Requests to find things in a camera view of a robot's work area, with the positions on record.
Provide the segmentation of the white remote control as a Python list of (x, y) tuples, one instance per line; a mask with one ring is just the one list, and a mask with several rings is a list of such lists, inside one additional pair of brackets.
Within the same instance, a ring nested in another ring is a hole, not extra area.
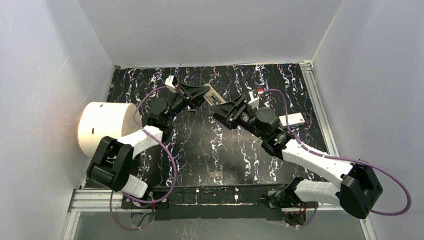
[(213, 88), (212, 85), (206, 83), (204, 87), (209, 87), (209, 90), (203, 95), (203, 98), (210, 106), (220, 105), (226, 103), (223, 97)]

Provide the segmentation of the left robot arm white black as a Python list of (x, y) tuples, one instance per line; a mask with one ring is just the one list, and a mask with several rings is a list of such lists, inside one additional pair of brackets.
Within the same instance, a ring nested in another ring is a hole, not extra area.
[(167, 101), (154, 97), (147, 111), (147, 124), (142, 126), (138, 105), (133, 103), (91, 102), (78, 120), (77, 141), (90, 158), (86, 176), (113, 192), (144, 202), (147, 183), (131, 174), (134, 158), (153, 146), (161, 146), (169, 156), (173, 174), (177, 165), (165, 141), (173, 132), (170, 121), (187, 107), (196, 109), (210, 102), (211, 85), (192, 86), (174, 83), (168, 78), (161, 89), (175, 95)]

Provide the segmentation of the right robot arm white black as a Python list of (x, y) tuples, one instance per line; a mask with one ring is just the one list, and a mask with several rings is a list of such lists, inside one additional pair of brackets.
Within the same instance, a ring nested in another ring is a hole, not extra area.
[(260, 107), (253, 111), (243, 95), (225, 102), (212, 94), (208, 100), (212, 116), (228, 129), (244, 128), (262, 140), (262, 148), (272, 157), (302, 166), (325, 179), (294, 178), (285, 189), (263, 196), (270, 208), (319, 202), (342, 207), (358, 219), (369, 215), (383, 192), (371, 167), (334, 160), (324, 152), (299, 144), (292, 133), (282, 128), (273, 109)]

